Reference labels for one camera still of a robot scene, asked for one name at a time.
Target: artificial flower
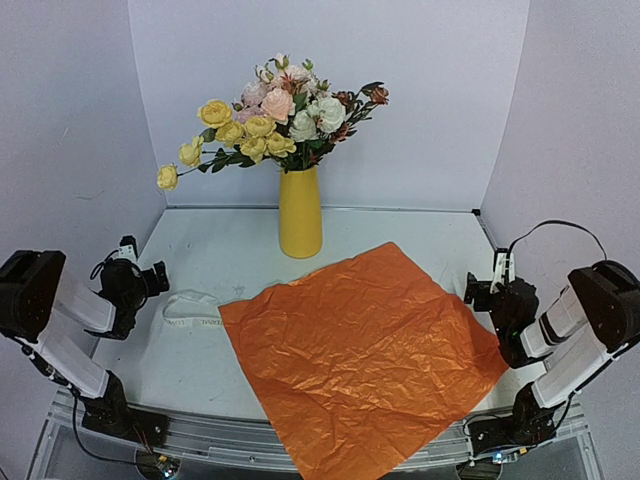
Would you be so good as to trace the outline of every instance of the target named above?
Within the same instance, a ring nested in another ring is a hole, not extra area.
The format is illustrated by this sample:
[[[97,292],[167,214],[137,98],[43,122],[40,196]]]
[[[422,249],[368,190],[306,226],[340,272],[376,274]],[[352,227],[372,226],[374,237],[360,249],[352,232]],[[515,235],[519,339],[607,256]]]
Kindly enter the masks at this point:
[[[202,144],[204,138],[200,135],[193,137],[191,145],[183,143],[180,147],[180,161],[187,167],[197,167],[200,165],[200,155],[202,154]]]
[[[289,65],[284,69],[287,76],[291,77],[296,82],[303,82],[311,79],[311,72],[300,65]]]
[[[266,113],[260,107],[247,107],[236,113],[236,122],[247,123],[251,117],[264,117]]]
[[[247,107],[257,107],[267,95],[267,85],[257,81],[247,83],[242,92],[242,103]]]
[[[256,76],[267,84],[271,83],[271,80],[274,78],[274,75],[271,73],[271,70],[269,70],[268,65],[265,65],[264,67],[256,67]]]
[[[305,140],[315,140],[318,138],[316,130],[316,122],[309,116],[306,110],[300,110],[293,118],[289,135],[296,142],[304,142]]]
[[[244,128],[251,137],[266,137],[276,129],[276,122],[271,117],[251,117]]]
[[[376,105],[387,105],[389,103],[389,90],[384,87],[376,87],[371,91],[371,101]]]
[[[340,100],[340,103],[345,107],[348,107],[351,104],[353,93],[351,92],[338,92],[333,94],[333,98],[337,98]]]
[[[175,165],[165,165],[158,172],[158,187],[163,190],[173,190],[178,186],[178,168]]]
[[[267,137],[267,150],[276,157],[286,157],[288,153],[296,151],[296,145],[290,138],[285,138],[278,132]]]
[[[232,115],[231,107],[222,100],[209,100],[205,106],[198,109],[198,118],[211,128],[220,128],[230,122]]]
[[[347,115],[344,105],[333,97],[317,98],[307,107],[307,112],[324,133],[335,132]]]
[[[266,149],[267,141],[264,137],[251,137],[242,144],[240,152],[253,160],[257,165],[262,161]]]
[[[288,55],[284,55],[283,53],[276,53],[273,60],[276,63],[276,68],[278,70],[284,70],[289,65]]]
[[[343,142],[347,139],[347,137],[349,136],[349,124],[347,122],[344,122],[340,128],[338,130],[336,130],[333,135],[331,135],[331,138],[329,139],[329,141],[331,143],[338,143],[338,142]]]
[[[316,77],[315,73],[310,72],[309,80],[302,86],[301,91],[315,95],[318,93],[318,83],[318,77]]]
[[[240,122],[229,122],[216,131],[216,141],[229,148],[241,143],[243,136],[244,126]]]
[[[275,88],[264,97],[261,108],[268,115],[275,118],[278,123],[287,123],[289,114],[295,109],[295,106],[290,93],[281,88]]]

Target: white rose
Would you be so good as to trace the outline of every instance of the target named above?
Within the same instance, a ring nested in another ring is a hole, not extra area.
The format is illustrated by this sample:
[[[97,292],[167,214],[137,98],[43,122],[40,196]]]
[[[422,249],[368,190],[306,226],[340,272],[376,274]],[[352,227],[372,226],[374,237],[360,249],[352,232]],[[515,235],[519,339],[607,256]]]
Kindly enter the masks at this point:
[[[289,134],[296,142],[315,140],[318,138],[316,122],[309,116],[306,110],[301,110],[296,113],[291,129],[289,130]]]
[[[242,103],[247,107],[256,107],[264,100],[267,91],[267,85],[262,81],[247,83],[242,92]]]
[[[340,100],[333,97],[317,98],[307,108],[312,118],[317,119],[318,128],[324,133],[333,133],[340,128],[347,111]]]
[[[285,73],[296,81],[308,80],[311,78],[311,72],[300,65],[289,65],[284,69]]]
[[[311,76],[310,80],[302,86],[302,91],[315,95],[318,92],[318,79]]]
[[[316,98],[318,100],[323,99],[323,98],[329,98],[331,96],[330,92],[327,92],[326,90],[318,90],[316,92]]]

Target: red flower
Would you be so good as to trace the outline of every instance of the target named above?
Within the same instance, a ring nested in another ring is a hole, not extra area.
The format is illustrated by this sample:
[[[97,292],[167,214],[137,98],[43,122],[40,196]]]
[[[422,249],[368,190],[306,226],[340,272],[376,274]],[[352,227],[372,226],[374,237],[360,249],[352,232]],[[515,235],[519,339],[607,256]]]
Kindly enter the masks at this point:
[[[376,105],[387,105],[389,103],[389,90],[384,87],[376,87],[371,91],[371,101]]]
[[[338,130],[336,130],[335,132],[333,132],[333,134],[331,135],[331,143],[338,143],[338,142],[343,142],[347,139],[347,137],[351,136],[349,135],[349,124],[347,122],[343,123],[342,125],[340,125],[340,128]]]
[[[351,103],[351,95],[353,95],[352,92],[338,92],[333,94],[333,98],[337,98],[338,100],[340,100],[341,104],[343,104],[345,107],[348,107]]]

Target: white table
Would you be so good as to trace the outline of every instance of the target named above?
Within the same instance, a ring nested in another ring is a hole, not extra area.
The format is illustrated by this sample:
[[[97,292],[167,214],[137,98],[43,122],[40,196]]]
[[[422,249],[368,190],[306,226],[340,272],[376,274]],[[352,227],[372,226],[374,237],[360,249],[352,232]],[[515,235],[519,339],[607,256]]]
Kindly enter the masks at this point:
[[[144,268],[164,260],[171,290],[207,292],[223,303],[252,298],[320,267],[395,242],[445,290],[464,293],[466,274],[491,277],[493,250],[471,213],[327,209],[324,246],[294,260],[278,245],[273,209],[170,209],[140,257]],[[124,342],[101,340],[94,359],[124,383],[131,403],[200,415],[264,420],[224,330],[177,328],[164,322],[169,294],[151,299]],[[492,330],[488,315],[477,316]],[[541,364],[509,370],[476,411],[513,404]]]

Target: orange tissue paper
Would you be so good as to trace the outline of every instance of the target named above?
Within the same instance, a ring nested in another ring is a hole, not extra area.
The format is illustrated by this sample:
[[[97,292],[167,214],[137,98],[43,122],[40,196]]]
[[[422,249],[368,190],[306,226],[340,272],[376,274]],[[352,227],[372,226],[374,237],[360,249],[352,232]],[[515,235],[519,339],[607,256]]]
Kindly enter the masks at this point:
[[[220,313],[306,480],[380,478],[507,369],[495,335],[393,243]]]

